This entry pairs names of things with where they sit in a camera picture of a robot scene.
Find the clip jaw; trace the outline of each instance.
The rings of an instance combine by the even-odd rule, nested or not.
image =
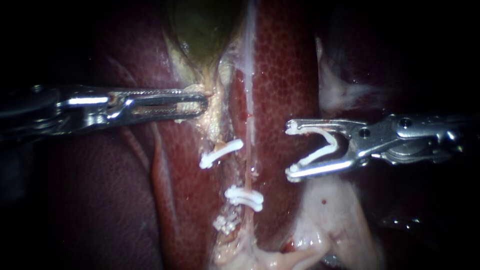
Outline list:
[[[462,116],[395,115],[368,125],[346,119],[292,119],[286,133],[298,135],[319,133],[329,145],[324,146],[285,170],[290,182],[332,174],[365,166],[371,158],[382,159],[392,165],[420,161],[439,163],[452,155],[442,147],[446,138],[453,140],[453,132],[472,120]],[[332,134],[342,134],[348,140],[346,154],[338,159],[314,162],[338,149]]]

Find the screw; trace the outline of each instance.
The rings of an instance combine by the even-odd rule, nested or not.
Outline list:
[[[362,138],[367,138],[368,136],[370,136],[370,130],[366,127],[360,129],[360,131],[358,132],[358,135]]]
[[[40,93],[44,89],[40,84],[34,85],[30,88],[33,93]]]
[[[398,125],[404,129],[407,129],[412,125],[412,120],[408,118],[402,118],[400,121],[398,121]]]

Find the dark background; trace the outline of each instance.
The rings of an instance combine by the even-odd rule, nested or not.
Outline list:
[[[118,4],[88,0],[4,6],[1,59],[5,89],[34,84],[89,84],[91,30],[97,19]],[[316,14],[327,18],[334,6],[320,2],[315,6]],[[444,112],[478,112],[478,30],[474,28],[478,15],[472,15],[473,6],[362,2],[353,7],[369,14],[384,30],[385,38],[396,42],[418,89],[412,104],[424,103],[425,108]],[[460,266],[476,259],[471,257],[476,248],[470,244],[477,244],[475,187],[479,177],[474,168],[478,159],[475,153],[469,157],[442,166],[435,175],[443,183],[444,199],[451,203],[445,211],[457,219],[444,243],[448,257],[438,258],[449,265]],[[10,267],[0,268],[55,266],[55,258],[48,251],[42,204],[37,200],[42,180],[31,175],[26,190],[26,197],[1,204],[0,264]]]

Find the green bile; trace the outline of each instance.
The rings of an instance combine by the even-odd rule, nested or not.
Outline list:
[[[241,11],[241,1],[170,0],[170,34],[198,71],[216,67]]]

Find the clip applier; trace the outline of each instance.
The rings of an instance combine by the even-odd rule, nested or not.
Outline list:
[[[371,158],[382,159],[392,165],[425,160],[443,162],[452,156],[442,146],[443,142],[450,140],[457,143],[457,130],[476,123],[469,116],[438,114],[391,114],[374,124],[347,119],[292,119],[286,124],[288,135],[318,133],[329,145],[291,165],[285,174],[290,182],[296,183],[310,177],[365,166]],[[341,134],[347,139],[345,155],[315,162],[338,150],[337,140],[332,134]]]

